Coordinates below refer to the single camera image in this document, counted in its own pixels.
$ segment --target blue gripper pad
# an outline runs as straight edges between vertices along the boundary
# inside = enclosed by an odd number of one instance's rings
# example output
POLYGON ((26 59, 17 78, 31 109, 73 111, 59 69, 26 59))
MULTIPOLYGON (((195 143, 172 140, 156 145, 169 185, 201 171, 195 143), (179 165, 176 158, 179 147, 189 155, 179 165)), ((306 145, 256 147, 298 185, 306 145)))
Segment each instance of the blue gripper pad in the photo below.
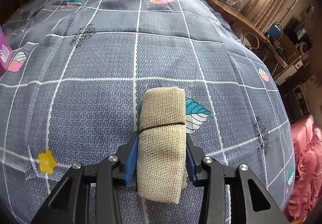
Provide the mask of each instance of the blue gripper pad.
POLYGON ((194 163, 194 160, 192 159, 191 152, 189 150, 188 145, 186 145, 186 169, 187 169, 190 181, 192 182, 193 185, 195 185, 195 182, 197 181, 196 165, 194 163))
POLYGON ((125 185, 128 185, 133 177, 133 172, 136 166, 136 159, 137 159, 137 144, 138 144, 138 138, 139 134, 136 134, 132 149, 130 151, 130 154, 128 156, 128 161, 125 164, 125 175, 124 175, 124 183, 125 185))

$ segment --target teal leaf print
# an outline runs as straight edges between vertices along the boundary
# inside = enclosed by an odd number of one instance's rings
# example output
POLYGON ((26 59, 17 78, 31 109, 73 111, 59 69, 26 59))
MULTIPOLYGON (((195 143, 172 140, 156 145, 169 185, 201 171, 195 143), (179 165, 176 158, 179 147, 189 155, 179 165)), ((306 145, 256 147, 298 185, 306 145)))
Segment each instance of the teal leaf print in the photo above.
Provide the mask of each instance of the teal leaf print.
POLYGON ((83 4, 82 0, 68 0, 66 2, 67 6, 79 6, 79 5, 82 5, 82 4, 83 4))
POLYGON ((195 133, 207 120, 210 112, 193 99, 186 97, 186 132, 195 133))
POLYGON ((288 173, 288 176, 287 176, 287 183, 288 185, 291 185, 292 182, 293 182, 293 179, 294 179, 294 169, 291 168, 289 173, 288 173))

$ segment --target pink leaf print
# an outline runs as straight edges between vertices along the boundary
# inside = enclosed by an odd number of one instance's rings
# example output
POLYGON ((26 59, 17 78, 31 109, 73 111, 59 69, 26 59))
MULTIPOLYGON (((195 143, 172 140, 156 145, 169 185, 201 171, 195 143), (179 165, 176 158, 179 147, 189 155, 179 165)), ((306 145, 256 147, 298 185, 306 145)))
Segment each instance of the pink leaf print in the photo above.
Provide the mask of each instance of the pink leaf print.
POLYGON ((164 3, 172 3, 174 0, 150 0, 150 3, 155 4, 164 4, 164 3))

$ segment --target yellow flower print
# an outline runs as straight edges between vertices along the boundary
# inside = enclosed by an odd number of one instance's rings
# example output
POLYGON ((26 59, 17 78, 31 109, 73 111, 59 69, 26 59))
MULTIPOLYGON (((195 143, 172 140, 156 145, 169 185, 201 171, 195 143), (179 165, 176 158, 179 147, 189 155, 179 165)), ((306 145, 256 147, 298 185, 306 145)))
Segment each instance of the yellow flower print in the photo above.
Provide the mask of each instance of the yellow flower print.
POLYGON ((57 162, 56 159, 53 158, 51 150, 46 150, 43 153, 39 153, 38 159, 40 162, 39 169, 42 172, 46 172, 48 174, 52 174, 54 172, 57 162))

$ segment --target leaf print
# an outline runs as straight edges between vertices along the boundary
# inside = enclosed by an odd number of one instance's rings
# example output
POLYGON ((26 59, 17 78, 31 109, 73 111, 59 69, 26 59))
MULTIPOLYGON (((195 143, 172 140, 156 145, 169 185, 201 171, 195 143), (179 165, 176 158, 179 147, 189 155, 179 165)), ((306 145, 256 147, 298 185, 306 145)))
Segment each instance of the leaf print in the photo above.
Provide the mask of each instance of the leaf print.
POLYGON ((147 2, 155 3, 155 4, 164 4, 164 3, 172 3, 174 0, 149 0, 147 2))
POLYGON ((291 184, 292 184, 293 179, 294 179, 294 169, 292 168, 292 169, 289 171, 289 174, 288 174, 288 179, 287 179, 287 183, 288 183, 288 185, 291 185, 291 184))
POLYGON ((9 64, 8 71, 17 72, 24 65, 26 59, 26 54, 23 51, 19 52, 9 64))
POLYGON ((209 114, 202 105, 186 97, 186 132, 192 134, 198 130, 209 114))
POLYGON ((82 0, 68 0, 66 4, 67 6, 79 6, 79 5, 82 5, 83 2, 82 0))
POLYGON ((269 82, 268 74, 265 71, 263 71, 261 68, 259 68, 258 72, 264 81, 269 82))

